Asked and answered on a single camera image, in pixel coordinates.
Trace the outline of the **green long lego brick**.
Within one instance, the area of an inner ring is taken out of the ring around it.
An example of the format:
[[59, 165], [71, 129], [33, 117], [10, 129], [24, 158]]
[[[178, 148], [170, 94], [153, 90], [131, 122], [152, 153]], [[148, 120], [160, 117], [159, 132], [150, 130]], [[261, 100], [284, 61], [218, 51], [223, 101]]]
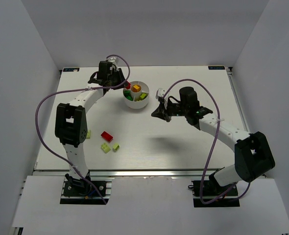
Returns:
[[134, 98], [132, 97], [131, 95], [131, 91], [130, 90], [125, 90], [123, 91], [123, 95], [126, 99], [130, 100], [130, 101], [133, 101]]

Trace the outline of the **orange lego brick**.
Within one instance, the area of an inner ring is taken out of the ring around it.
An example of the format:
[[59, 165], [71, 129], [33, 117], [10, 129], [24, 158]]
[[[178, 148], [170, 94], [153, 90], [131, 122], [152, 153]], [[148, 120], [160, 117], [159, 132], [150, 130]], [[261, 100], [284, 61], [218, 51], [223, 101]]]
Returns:
[[141, 91], [141, 86], [139, 84], [135, 84], [131, 87], [131, 91], [134, 92], [134, 93], [138, 93]]

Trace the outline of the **red lego brick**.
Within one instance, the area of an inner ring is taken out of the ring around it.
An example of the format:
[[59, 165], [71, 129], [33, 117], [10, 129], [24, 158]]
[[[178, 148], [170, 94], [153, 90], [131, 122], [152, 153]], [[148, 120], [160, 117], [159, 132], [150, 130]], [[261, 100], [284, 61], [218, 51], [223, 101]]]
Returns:
[[107, 142], [111, 142], [111, 141], [113, 140], [113, 138], [114, 138], [111, 134], [109, 134], [109, 133], [106, 132], [106, 131], [103, 131], [103, 132], [100, 134], [100, 136], [101, 136], [104, 140], [106, 140]]

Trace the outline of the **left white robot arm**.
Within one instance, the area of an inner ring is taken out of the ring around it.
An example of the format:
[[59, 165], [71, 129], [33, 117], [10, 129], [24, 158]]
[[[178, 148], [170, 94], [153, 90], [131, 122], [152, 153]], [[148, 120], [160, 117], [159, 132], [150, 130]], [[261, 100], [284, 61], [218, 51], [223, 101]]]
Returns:
[[98, 71], [91, 75], [87, 88], [69, 103], [57, 106], [55, 136], [63, 145], [67, 160], [71, 162], [67, 176], [71, 183], [82, 184], [83, 178], [89, 176], [83, 149], [88, 133], [86, 113], [110, 89], [123, 89], [129, 85], [117, 65], [118, 60], [118, 56], [109, 56], [100, 61]]

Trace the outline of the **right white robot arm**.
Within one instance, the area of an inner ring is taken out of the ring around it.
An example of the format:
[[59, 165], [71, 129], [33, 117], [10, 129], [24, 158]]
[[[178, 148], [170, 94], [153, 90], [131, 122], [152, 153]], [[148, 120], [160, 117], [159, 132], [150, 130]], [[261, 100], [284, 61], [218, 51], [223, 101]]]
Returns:
[[192, 87], [180, 89], [180, 100], [171, 102], [159, 88], [156, 98], [160, 102], [152, 117], [171, 121], [172, 117], [185, 117], [200, 131], [217, 137], [234, 152], [234, 164], [219, 169], [209, 176], [209, 182], [222, 188], [238, 181], [252, 182], [275, 167], [266, 136], [261, 132], [249, 133], [219, 119], [212, 110], [200, 105]]

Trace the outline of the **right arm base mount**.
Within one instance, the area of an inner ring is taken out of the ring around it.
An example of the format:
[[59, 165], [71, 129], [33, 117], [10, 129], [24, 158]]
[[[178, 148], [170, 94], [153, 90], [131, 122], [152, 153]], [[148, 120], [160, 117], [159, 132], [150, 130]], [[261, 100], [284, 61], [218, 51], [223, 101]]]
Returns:
[[[188, 189], [193, 193], [193, 206], [195, 208], [232, 208], [232, 207], [240, 207], [240, 202], [238, 198], [238, 190], [236, 186], [221, 196], [216, 201], [210, 204], [203, 204], [200, 200], [200, 180], [192, 181], [188, 185]], [[225, 192], [231, 185], [224, 186], [220, 189], [217, 189], [215, 186], [212, 186], [209, 180], [205, 180], [203, 184], [203, 200], [210, 201], [215, 197], [219, 196], [223, 192]]]

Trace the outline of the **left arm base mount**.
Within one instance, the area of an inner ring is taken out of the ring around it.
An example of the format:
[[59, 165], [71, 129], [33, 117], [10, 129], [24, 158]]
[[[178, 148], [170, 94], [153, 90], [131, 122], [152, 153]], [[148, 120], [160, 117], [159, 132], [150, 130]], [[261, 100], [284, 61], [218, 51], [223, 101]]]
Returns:
[[[108, 203], [112, 182], [108, 180], [92, 180], [104, 201]], [[106, 205], [97, 191], [91, 185], [86, 188], [73, 186], [66, 178], [60, 196], [61, 205]]]

